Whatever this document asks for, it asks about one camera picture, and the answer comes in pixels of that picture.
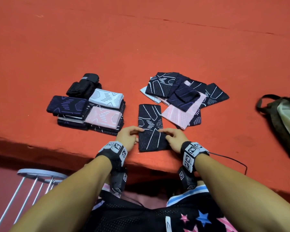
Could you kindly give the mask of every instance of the pink star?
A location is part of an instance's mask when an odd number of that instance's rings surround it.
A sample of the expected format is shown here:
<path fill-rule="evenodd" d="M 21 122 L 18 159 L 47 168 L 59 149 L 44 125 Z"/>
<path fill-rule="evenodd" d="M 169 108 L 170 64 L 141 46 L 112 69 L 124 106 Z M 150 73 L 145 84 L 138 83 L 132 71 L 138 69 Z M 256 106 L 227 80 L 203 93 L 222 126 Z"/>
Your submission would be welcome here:
<path fill-rule="evenodd" d="M 194 226 L 194 228 L 193 228 L 193 230 L 191 231 L 191 230 L 186 230 L 186 229 L 184 229 L 184 232 L 198 232 L 199 230 L 198 230 L 198 228 L 197 228 L 197 225 L 195 225 Z"/>
<path fill-rule="evenodd" d="M 186 222 L 189 221 L 188 218 L 187 218 L 187 215 L 183 215 L 183 214 L 181 214 L 181 215 L 182 215 L 181 220 L 186 224 Z"/>
<path fill-rule="evenodd" d="M 217 218 L 222 224 L 225 225 L 227 232 L 237 232 L 237 230 L 231 225 L 231 223 L 227 220 L 227 218 Z"/>

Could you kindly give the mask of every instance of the left hand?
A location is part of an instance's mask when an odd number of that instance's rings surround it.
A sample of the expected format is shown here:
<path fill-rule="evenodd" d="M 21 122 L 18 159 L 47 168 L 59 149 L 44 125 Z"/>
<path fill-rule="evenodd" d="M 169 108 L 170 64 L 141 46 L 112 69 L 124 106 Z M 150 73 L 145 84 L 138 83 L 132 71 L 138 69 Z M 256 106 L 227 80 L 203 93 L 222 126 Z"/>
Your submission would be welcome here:
<path fill-rule="evenodd" d="M 130 126 L 127 128 L 123 128 L 117 134 L 116 141 L 119 141 L 127 151 L 131 151 L 134 144 L 139 142 L 139 139 L 136 137 L 138 132 L 144 132 L 144 129 L 137 127 L 137 126 Z"/>

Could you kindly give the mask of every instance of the star print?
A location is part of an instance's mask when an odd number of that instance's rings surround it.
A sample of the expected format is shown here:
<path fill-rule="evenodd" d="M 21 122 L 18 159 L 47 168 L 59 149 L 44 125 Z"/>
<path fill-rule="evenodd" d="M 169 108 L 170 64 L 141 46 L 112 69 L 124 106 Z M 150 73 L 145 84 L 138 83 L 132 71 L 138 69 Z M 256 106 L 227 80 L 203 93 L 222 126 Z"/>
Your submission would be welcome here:
<path fill-rule="evenodd" d="M 201 213 L 199 210 L 199 217 L 197 217 L 196 219 L 200 222 L 202 222 L 202 226 L 204 227 L 206 223 L 211 224 L 211 222 L 207 219 L 208 213 Z"/>
<path fill-rule="evenodd" d="M 183 214 L 181 214 L 181 215 L 182 215 L 181 220 L 186 224 L 186 222 L 189 221 L 188 218 L 187 218 L 187 215 L 183 215 Z"/>
<path fill-rule="evenodd" d="M 237 232 L 237 230 L 231 225 L 227 218 L 217 218 L 217 220 L 225 225 L 227 232 Z"/>
<path fill-rule="evenodd" d="M 198 228 L 197 228 L 197 225 L 195 225 L 194 226 L 194 228 L 193 228 L 193 230 L 191 231 L 191 230 L 186 230 L 186 229 L 184 229 L 184 232 L 198 232 L 199 230 L 198 230 Z"/>

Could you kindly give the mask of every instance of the red table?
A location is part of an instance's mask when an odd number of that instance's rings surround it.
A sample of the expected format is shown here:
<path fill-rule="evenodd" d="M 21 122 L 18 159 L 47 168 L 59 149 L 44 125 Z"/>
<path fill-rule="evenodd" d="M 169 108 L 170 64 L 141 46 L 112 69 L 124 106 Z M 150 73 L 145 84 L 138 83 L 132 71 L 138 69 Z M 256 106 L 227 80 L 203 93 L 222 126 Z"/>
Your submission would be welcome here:
<path fill-rule="evenodd" d="M 138 105 L 153 104 L 139 90 L 158 71 L 221 87 L 230 99 L 202 109 L 202 124 L 185 134 L 290 193 L 290 159 L 255 111 L 262 95 L 290 93 L 290 0 L 0 0 L 0 156 L 81 168 L 115 137 L 58 126 L 46 112 L 53 95 L 97 73 L 124 94 L 125 127 L 137 125 Z M 126 162 L 180 166 L 169 151 L 137 146 Z"/>

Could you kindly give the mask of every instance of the blue star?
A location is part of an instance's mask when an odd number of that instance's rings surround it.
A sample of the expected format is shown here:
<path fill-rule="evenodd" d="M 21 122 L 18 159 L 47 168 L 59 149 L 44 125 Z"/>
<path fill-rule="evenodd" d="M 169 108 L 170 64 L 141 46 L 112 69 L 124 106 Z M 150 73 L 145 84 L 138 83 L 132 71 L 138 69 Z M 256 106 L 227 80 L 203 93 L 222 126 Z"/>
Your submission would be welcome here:
<path fill-rule="evenodd" d="M 203 227 L 205 226 L 206 223 L 211 224 L 211 222 L 207 219 L 208 213 L 201 213 L 199 210 L 199 217 L 196 218 L 196 220 L 202 222 Z"/>

